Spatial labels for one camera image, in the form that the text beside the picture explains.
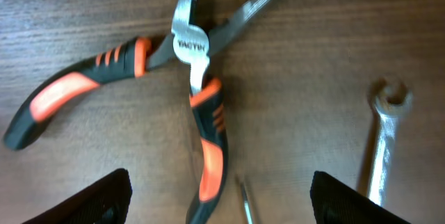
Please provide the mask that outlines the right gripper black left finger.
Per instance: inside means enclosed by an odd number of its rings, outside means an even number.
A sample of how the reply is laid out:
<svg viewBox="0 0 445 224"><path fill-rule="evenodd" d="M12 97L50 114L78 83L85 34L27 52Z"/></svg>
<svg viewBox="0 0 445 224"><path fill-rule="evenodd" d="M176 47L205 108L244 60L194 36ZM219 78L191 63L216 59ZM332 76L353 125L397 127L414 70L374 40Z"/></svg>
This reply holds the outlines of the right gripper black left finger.
<svg viewBox="0 0 445 224"><path fill-rule="evenodd" d="M128 170L118 168L24 224L124 224L132 193Z"/></svg>

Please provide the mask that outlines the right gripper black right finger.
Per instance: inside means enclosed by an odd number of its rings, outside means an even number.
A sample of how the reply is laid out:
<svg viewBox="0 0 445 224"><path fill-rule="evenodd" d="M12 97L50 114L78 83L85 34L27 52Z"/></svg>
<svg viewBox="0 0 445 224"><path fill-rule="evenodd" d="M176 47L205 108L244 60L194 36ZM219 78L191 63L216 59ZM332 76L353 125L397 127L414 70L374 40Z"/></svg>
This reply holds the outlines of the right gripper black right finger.
<svg viewBox="0 0 445 224"><path fill-rule="evenodd" d="M409 224L323 171L309 191L317 224Z"/></svg>

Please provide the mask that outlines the silver metal wrench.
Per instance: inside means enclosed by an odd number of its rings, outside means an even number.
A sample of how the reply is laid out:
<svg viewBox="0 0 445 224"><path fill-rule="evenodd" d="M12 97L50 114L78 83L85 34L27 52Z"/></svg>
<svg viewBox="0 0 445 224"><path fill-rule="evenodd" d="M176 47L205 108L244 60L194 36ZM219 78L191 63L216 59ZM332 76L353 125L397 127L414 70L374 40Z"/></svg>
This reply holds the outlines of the silver metal wrench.
<svg viewBox="0 0 445 224"><path fill-rule="evenodd" d="M385 79L371 97L376 125L366 194L370 201L380 207L386 202L398 128L410 112L412 102L412 91L400 79Z"/></svg>

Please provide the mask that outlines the orange black needle-nose pliers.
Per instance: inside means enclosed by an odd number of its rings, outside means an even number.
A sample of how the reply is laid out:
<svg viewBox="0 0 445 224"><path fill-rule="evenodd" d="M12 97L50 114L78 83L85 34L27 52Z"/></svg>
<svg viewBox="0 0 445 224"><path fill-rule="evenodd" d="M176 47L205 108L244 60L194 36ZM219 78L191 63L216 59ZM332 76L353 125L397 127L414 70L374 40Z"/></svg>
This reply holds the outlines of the orange black needle-nose pliers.
<svg viewBox="0 0 445 224"><path fill-rule="evenodd" d="M211 57L230 44L271 0L248 0L226 22L209 29L194 22L197 0L178 0L171 32L153 51L149 38L136 37L74 63L41 83L22 103L3 136L12 150L36 141L54 114L75 97L123 79L138 78L176 58L190 68L189 102L200 135L204 165L187 223L206 223L227 179L229 147L223 87L208 74Z"/></svg>

